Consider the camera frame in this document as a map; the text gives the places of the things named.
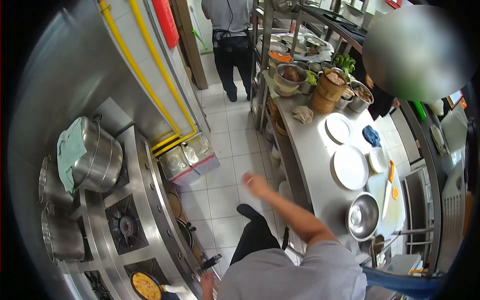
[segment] blue cloth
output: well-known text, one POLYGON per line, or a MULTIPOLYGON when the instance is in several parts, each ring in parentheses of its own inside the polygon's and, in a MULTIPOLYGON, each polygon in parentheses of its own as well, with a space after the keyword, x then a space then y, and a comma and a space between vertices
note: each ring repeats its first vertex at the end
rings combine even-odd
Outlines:
POLYGON ((385 273, 377 269, 362 267, 370 286, 381 286, 389 290, 410 296, 415 300, 431 299, 440 288, 441 279, 402 276, 385 273))
POLYGON ((377 130, 373 129, 370 125, 365 126, 361 131, 363 137, 367 142, 369 142, 373 147, 381 147, 380 145, 380 136, 378 135, 377 130))
POLYGON ((57 141, 57 167, 65 191, 74 193, 72 166, 87 149, 82 139, 82 118, 77 118, 70 127, 60 134, 57 141))

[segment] cutting board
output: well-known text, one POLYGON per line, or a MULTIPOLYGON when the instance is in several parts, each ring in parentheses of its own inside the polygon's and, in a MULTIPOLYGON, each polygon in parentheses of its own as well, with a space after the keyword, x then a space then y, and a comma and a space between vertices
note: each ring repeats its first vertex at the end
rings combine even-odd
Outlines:
POLYGON ((375 235, 383 235, 385 239, 389 238, 392 233, 403 227, 405 221, 405 205, 403 200, 402 187, 400 185, 400 178, 395 169, 392 182, 393 188, 398 189, 398 198, 394 199, 392 193, 390 193, 390 200, 388 201, 388 208, 385 218, 382 219, 382 211, 384 208, 385 188, 387 187, 388 174, 390 173, 390 166, 387 172, 375 173, 368 177, 366 188, 377 200, 380 208, 380 221, 378 223, 377 231, 375 235))

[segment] stainless steel stove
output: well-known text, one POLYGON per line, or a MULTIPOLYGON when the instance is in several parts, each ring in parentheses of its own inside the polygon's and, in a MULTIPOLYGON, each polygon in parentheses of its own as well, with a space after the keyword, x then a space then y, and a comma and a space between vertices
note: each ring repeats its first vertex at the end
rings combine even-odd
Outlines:
POLYGON ((124 164, 116 185, 100 194, 79 191, 71 218, 84 235, 85 259, 61 263, 80 299, 139 299, 130 274, 143 271, 161 284, 185 286, 179 299, 200 299, 199 263, 168 204, 148 141, 131 126, 117 137, 124 164))

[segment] orange knife handle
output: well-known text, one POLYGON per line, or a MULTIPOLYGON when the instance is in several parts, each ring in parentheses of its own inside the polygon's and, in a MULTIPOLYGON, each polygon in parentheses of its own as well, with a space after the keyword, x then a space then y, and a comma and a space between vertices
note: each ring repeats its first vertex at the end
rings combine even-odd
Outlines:
POLYGON ((393 183, 393 174, 395 170, 395 163, 393 163, 393 160, 390 160, 390 175, 388 175, 388 181, 393 183))

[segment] omelette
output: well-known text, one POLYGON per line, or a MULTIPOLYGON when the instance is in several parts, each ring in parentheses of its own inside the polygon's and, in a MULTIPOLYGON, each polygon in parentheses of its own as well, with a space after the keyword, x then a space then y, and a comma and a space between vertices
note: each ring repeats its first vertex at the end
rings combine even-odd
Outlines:
POLYGON ((160 288, 156 283, 147 275, 143 273, 135 273, 132 278, 132 283, 135 289, 145 297, 147 300, 160 300, 162 294, 160 288))

